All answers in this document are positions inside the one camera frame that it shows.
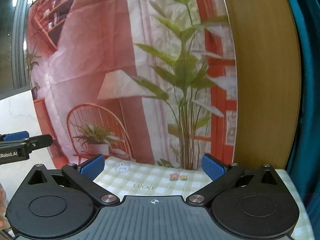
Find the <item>person's left hand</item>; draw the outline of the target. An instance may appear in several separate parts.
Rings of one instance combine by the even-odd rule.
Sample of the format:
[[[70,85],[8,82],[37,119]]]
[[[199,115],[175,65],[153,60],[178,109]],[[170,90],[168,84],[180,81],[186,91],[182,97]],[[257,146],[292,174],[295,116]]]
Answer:
[[[6,192],[2,185],[0,185],[0,230],[9,229],[10,224],[5,217],[7,206],[5,204]]]

